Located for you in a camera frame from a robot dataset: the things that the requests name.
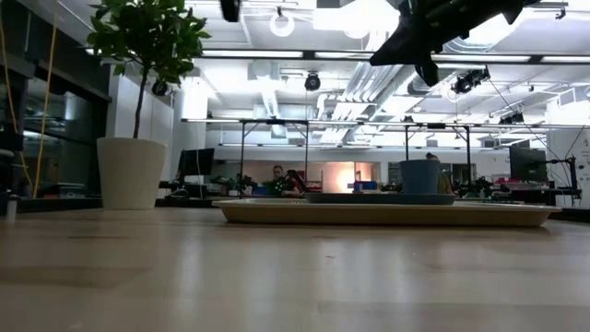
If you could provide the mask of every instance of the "potted plant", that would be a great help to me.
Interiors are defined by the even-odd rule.
[[[101,0],[92,5],[94,32],[88,44],[94,54],[118,62],[114,75],[126,66],[141,67],[133,138],[109,137],[97,141],[102,204],[109,209],[153,208],[167,147],[139,139],[139,120],[148,77],[156,78],[154,91],[194,69],[193,59],[203,52],[205,18],[184,8],[184,0]]]

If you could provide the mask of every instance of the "computer monitor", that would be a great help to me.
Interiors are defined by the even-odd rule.
[[[510,147],[511,178],[520,181],[547,182],[545,151]]]
[[[187,175],[210,175],[213,165],[214,148],[183,150],[178,162],[180,181]]]

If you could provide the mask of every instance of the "plant stem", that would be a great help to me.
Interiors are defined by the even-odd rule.
[[[133,138],[139,136],[139,120],[141,119],[141,104],[144,102],[144,90],[146,89],[146,83],[148,83],[149,69],[144,68],[143,76],[141,77],[141,84],[139,85],[139,99],[137,101],[136,108],[136,126],[133,129]]]

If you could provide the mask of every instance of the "table surface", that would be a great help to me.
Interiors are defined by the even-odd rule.
[[[587,331],[590,228],[229,225],[79,210],[0,227],[2,331]]]

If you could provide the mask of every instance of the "man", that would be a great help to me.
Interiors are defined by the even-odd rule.
[[[273,167],[273,188],[276,191],[277,196],[301,196],[301,192],[295,186],[293,181],[285,180],[285,171],[283,166],[276,165]]]
[[[426,154],[426,159],[427,160],[438,160],[439,158],[429,152]],[[451,182],[449,181],[449,178],[443,172],[439,173],[438,193],[439,194],[454,195],[453,187],[451,186]]]

